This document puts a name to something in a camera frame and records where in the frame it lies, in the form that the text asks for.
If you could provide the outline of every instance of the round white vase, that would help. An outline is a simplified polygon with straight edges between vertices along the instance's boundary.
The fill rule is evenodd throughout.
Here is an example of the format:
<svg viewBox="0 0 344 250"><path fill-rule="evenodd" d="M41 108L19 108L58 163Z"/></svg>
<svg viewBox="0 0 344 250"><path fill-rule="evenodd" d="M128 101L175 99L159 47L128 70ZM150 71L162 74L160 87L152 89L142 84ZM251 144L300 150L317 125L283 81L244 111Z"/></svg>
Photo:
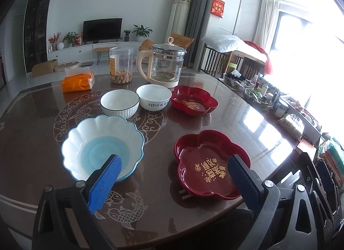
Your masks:
<svg viewBox="0 0 344 250"><path fill-rule="evenodd" d="M143 42L143 41L145 41L145 39L146 39L145 36L139 36L139 35L138 35L138 36L136 37L136 41L137 41L137 42Z"/></svg>
<svg viewBox="0 0 344 250"><path fill-rule="evenodd" d="M57 50L62 50L64 48L64 43L60 42L56 45L56 47L57 47Z"/></svg>

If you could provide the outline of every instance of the white curtain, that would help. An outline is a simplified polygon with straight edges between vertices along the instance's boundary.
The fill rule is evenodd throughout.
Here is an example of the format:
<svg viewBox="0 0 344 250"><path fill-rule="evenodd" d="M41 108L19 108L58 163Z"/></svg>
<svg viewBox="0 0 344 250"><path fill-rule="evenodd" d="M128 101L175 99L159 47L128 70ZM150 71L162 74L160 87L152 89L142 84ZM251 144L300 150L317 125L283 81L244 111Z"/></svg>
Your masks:
<svg viewBox="0 0 344 250"><path fill-rule="evenodd" d="M258 27L253 42L267 53L270 52L276 30L279 4L279 0L262 0L261 3Z"/></svg>
<svg viewBox="0 0 344 250"><path fill-rule="evenodd" d="M172 32L184 35L190 4L191 0L173 0L166 38L170 37Z"/></svg>

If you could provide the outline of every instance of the white bowl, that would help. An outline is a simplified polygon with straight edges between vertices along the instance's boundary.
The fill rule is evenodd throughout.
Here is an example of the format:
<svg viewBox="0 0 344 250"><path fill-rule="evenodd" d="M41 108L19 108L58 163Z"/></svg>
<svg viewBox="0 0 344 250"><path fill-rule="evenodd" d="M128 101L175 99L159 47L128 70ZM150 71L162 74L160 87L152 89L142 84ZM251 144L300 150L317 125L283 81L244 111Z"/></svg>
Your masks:
<svg viewBox="0 0 344 250"><path fill-rule="evenodd" d="M122 160L116 182L131 175L143 158L144 137L136 125L120 116L87 118L71 129L63 142L63 165L76 180L87 180L111 154Z"/></svg>
<svg viewBox="0 0 344 250"><path fill-rule="evenodd" d="M118 115L128 119L139 108L139 101L140 98L134 91L118 89L104 94L100 99L100 105L105 115Z"/></svg>
<svg viewBox="0 0 344 250"><path fill-rule="evenodd" d="M163 109L172 96L169 89L153 84L138 87L136 93L140 97L140 105L148 111L159 111Z"/></svg>

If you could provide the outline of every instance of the kettle handle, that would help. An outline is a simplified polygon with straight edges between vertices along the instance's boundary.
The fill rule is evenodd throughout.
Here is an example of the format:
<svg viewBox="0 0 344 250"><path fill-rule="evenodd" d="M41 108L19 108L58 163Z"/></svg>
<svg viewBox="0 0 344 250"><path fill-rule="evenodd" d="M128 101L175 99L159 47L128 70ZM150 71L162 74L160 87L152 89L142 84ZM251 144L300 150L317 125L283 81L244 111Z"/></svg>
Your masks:
<svg viewBox="0 0 344 250"><path fill-rule="evenodd" d="M151 73L151 68L152 68L152 63L153 63L153 54L154 54L153 50L143 50L137 54L137 58L136 58L137 69L139 70L139 73L146 81L149 81L149 78L150 78L150 73ZM147 58L147 57L149 57L149 62L148 62L148 73L146 75L142 70L142 60L143 58Z"/></svg>

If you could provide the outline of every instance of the white bottle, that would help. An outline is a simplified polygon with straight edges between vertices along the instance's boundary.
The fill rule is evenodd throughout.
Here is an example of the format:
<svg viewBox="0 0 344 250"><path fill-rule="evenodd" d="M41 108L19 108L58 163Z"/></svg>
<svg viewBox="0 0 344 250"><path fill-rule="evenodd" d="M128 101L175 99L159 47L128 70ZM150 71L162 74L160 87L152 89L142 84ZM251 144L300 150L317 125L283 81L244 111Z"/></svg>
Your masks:
<svg viewBox="0 0 344 250"><path fill-rule="evenodd" d="M251 79L251 83L255 86L258 80L258 74L255 74L254 77Z"/></svg>
<svg viewBox="0 0 344 250"><path fill-rule="evenodd" d="M262 97L265 96L266 91L268 90L268 88L269 88L269 87L268 87L267 84L263 85L262 89L260 90L260 94L261 94Z"/></svg>

